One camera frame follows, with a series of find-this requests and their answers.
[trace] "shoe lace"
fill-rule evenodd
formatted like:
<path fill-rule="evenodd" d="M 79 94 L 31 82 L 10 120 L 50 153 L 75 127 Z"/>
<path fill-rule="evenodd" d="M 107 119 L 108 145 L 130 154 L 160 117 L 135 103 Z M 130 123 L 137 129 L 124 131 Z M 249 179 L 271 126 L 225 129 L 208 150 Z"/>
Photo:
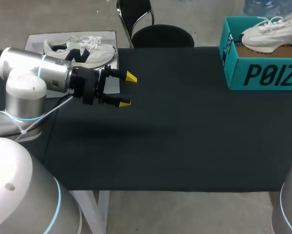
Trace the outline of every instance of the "shoe lace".
<path fill-rule="evenodd" d="M 271 31 L 274 29 L 279 29 L 282 27 L 285 27 L 285 24 L 283 23 L 283 17 L 281 16 L 275 16 L 273 18 L 271 18 L 270 20 L 265 18 L 265 17 L 258 17 L 259 19 L 263 19 L 262 22 L 258 23 L 256 26 L 261 26 L 260 31 L 261 32 L 267 32 L 267 31 Z"/>
<path fill-rule="evenodd" d="M 98 44 L 101 43 L 101 37 L 94 37 L 94 36 L 82 36 L 80 38 L 80 45 L 81 48 L 86 48 L 89 51 L 90 50 L 96 50 L 98 47 Z"/>

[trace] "black table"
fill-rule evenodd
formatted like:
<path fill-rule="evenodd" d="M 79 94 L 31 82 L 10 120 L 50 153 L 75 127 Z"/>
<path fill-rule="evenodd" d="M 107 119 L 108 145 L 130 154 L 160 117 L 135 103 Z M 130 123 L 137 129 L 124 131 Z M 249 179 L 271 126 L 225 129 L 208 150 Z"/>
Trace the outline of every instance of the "black table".
<path fill-rule="evenodd" d="M 121 84 L 131 107 L 74 99 L 52 132 L 49 121 L 25 144 L 69 190 L 281 189 L 292 166 L 292 92 L 230 91 L 217 47 L 119 49 L 119 67 L 138 77 Z"/>

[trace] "robotic arm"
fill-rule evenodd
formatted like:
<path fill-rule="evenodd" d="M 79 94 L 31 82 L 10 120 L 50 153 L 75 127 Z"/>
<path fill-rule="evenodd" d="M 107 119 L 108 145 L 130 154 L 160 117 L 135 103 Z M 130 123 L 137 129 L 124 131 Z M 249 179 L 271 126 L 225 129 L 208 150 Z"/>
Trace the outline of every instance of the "robotic arm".
<path fill-rule="evenodd" d="M 105 66 L 101 73 L 89 68 L 73 68 L 70 61 L 53 58 L 16 48 L 6 48 L 0 57 L 0 77 L 6 83 L 6 108 L 0 112 L 0 137 L 19 138 L 21 129 L 27 129 L 40 118 L 20 139 L 32 140 L 41 134 L 45 115 L 46 89 L 74 94 L 68 96 L 82 98 L 83 103 L 98 103 L 116 107 L 130 105 L 129 99 L 121 95 L 104 93 L 106 77 L 113 76 L 124 81 L 137 82 L 129 72 L 121 72 Z"/>

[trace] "white sneaker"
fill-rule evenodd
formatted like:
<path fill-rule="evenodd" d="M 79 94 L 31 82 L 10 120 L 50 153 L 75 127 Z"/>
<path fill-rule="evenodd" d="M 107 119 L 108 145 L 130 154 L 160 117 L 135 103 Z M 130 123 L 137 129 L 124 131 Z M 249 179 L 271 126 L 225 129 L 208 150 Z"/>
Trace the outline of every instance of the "white sneaker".
<path fill-rule="evenodd" d="M 246 47 L 262 53 L 272 53 L 279 46 L 292 45 L 292 15 L 287 18 L 273 17 L 271 20 L 259 18 L 264 21 L 242 33 L 242 43 Z"/>
<path fill-rule="evenodd" d="M 44 54 L 72 62 L 74 67 L 96 68 L 107 64 L 116 54 L 112 45 L 100 44 L 101 37 L 69 37 L 65 41 L 44 41 Z"/>

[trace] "shoe box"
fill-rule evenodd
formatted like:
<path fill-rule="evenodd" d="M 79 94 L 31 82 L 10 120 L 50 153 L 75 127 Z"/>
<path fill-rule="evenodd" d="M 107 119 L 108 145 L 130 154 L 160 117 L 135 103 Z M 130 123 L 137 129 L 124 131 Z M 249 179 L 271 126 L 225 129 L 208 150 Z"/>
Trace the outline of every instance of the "shoe box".
<path fill-rule="evenodd" d="M 226 17 L 219 52 L 231 90 L 292 90 L 292 46 L 273 53 L 252 51 L 242 45 L 241 33 L 260 23 L 257 17 Z"/>

